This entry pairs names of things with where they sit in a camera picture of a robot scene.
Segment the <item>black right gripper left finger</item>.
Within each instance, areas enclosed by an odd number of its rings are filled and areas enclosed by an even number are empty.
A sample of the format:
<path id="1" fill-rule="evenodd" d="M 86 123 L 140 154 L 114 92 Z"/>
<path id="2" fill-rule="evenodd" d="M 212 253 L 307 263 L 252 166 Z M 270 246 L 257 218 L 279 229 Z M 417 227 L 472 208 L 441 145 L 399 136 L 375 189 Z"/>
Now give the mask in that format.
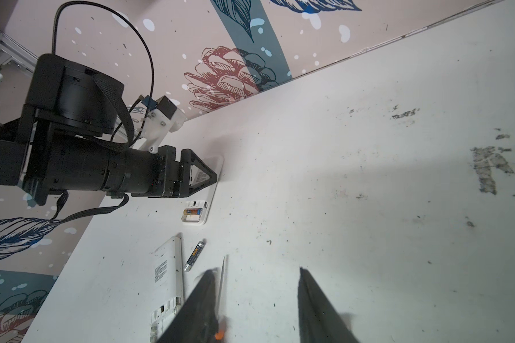
<path id="1" fill-rule="evenodd" d="M 168 328 L 156 342 L 220 342 L 216 273 L 207 270 Z"/>

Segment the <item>white remote control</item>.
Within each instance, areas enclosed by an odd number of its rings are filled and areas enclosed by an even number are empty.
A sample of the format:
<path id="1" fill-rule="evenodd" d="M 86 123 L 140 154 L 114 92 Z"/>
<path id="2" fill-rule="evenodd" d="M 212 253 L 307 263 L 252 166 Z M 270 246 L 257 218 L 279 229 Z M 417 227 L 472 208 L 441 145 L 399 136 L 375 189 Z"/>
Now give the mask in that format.
<path id="1" fill-rule="evenodd" d="M 220 173 L 224 163 L 223 156 L 215 155 L 208 157 L 204 159 L 204 163 L 206 163 L 207 166 L 217 174 L 217 178 L 220 178 Z M 200 217 L 186 217 L 182 213 L 181 220 L 184 225 L 202 226 L 206 223 L 218 183 L 219 181 L 216 181 L 213 185 L 206 187 L 204 190 L 200 190 L 188 198 L 185 209 L 202 207 L 203 213 Z"/>
<path id="2" fill-rule="evenodd" d="M 185 301 L 182 240 L 170 237 L 154 251 L 150 341 L 158 342 Z"/>

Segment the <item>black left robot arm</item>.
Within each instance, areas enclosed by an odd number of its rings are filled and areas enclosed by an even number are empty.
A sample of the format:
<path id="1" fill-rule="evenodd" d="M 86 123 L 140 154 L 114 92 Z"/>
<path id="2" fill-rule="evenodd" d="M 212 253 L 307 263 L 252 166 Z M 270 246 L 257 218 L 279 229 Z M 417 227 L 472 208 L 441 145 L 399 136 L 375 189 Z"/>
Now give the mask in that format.
<path id="1" fill-rule="evenodd" d="M 0 185 L 44 205 L 65 191 L 187 198 L 217 182 L 192 150 L 132 148 L 134 125 L 121 82 L 45 54 L 37 62 L 21 117 L 0 124 Z"/>

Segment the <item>orange black screwdriver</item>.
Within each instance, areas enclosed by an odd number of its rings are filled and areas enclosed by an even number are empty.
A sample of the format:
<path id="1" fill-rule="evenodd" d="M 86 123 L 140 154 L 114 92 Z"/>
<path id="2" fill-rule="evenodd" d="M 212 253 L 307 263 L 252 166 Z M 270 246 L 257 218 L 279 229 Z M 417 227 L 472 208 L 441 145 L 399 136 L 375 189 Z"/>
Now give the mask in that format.
<path id="1" fill-rule="evenodd" d="M 223 314 L 223 300 L 224 300 L 224 284 L 225 284 L 225 276 L 226 276 L 226 269 L 227 269 L 227 260 L 228 255 L 223 257 L 223 263 L 220 270 L 220 278 L 219 278 L 219 286 L 217 289 L 217 301 L 216 301 L 216 308 L 215 308 L 215 316 L 218 323 L 218 329 L 217 332 L 214 335 L 216 342 L 223 342 L 225 338 L 225 330 L 226 330 L 226 319 L 225 315 Z"/>

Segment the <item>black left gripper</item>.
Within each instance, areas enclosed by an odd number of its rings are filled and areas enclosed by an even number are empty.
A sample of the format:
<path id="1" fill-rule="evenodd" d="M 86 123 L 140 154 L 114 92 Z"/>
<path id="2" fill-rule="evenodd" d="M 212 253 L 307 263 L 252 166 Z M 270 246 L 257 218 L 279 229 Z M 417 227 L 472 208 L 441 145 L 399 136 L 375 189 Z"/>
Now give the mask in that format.
<path id="1" fill-rule="evenodd" d="M 176 153 L 176 148 L 167 145 L 158 149 L 154 197 L 188 198 L 217 183 L 217 173 L 193 150 L 181 151 L 180 163 Z"/>

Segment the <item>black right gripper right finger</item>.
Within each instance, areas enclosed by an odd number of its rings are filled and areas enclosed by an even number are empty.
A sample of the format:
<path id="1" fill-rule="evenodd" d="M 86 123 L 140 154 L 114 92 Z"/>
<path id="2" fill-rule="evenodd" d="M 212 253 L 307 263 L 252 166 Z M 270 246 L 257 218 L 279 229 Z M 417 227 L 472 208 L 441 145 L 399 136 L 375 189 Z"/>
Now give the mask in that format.
<path id="1" fill-rule="evenodd" d="M 301 342 L 358 342 L 312 274 L 300 268 L 298 323 Z"/>

